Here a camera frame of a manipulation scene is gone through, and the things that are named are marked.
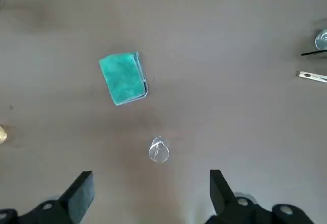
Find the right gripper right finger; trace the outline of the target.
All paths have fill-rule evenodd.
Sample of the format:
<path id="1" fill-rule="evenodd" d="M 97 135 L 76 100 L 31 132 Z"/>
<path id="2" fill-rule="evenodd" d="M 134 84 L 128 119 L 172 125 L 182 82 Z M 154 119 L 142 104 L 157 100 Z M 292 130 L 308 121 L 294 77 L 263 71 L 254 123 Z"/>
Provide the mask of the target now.
<path id="1" fill-rule="evenodd" d="M 210 170 L 210 197 L 216 212 L 206 223 L 313 223 L 293 205 L 276 204 L 268 211 L 244 196 L 235 196 L 220 170 Z"/>

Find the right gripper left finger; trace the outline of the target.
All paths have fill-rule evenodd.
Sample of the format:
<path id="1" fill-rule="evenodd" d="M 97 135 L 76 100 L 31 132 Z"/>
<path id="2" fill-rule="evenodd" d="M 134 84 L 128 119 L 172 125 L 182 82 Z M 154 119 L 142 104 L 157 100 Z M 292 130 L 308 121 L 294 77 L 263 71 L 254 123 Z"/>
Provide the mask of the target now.
<path id="1" fill-rule="evenodd" d="M 82 172 L 56 200 L 41 203 L 18 218 L 19 223 L 80 223 L 95 198 L 92 171 Z"/>

